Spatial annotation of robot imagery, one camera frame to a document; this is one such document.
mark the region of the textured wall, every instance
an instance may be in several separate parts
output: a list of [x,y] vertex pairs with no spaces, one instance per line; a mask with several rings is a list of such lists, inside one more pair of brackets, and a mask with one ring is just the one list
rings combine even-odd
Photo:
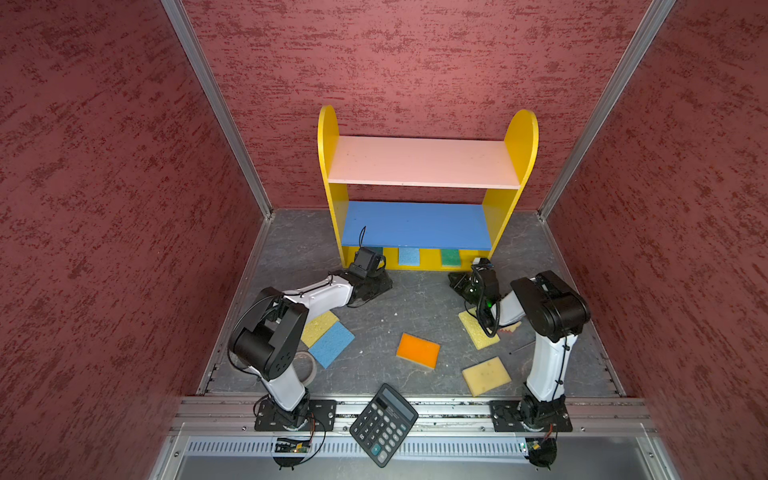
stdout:
[[[516,111],[541,145],[519,208],[535,209],[648,0],[186,0],[270,200],[325,207],[317,117],[342,134],[501,140]],[[482,201],[482,190],[351,187],[359,200]]]
[[766,25],[678,0],[550,219],[685,478],[768,475]]
[[0,478],[144,480],[260,214],[160,2],[4,2],[0,71]]

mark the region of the calculator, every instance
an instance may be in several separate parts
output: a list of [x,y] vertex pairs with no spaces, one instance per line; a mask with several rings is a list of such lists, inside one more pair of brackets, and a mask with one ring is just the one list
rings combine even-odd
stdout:
[[385,383],[349,432],[379,467],[385,467],[418,417],[413,407]]

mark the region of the blue sponge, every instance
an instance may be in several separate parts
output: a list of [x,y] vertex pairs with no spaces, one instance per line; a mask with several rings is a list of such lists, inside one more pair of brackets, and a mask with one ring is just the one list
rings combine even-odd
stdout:
[[400,248],[397,263],[399,265],[419,266],[422,258],[418,248]]
[[327,369],[333,360],[355,339],[355,336],[340,322],[331,328],[312,345],[310,353],[315,360]]

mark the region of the orange sponge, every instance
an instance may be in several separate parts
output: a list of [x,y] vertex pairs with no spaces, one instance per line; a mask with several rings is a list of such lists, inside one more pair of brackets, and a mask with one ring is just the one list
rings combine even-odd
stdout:
[[397,348],[398,357],[428,366],[430,369],[437,366],[438,353],[440,353],[440,345],[416,338],[408,333],[402,334],[400,346]]

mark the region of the pink shelf board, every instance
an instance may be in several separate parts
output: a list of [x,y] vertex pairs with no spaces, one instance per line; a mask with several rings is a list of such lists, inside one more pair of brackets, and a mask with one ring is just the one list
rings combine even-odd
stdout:
[[331,184],[520,188],[503,141],[339,137]]

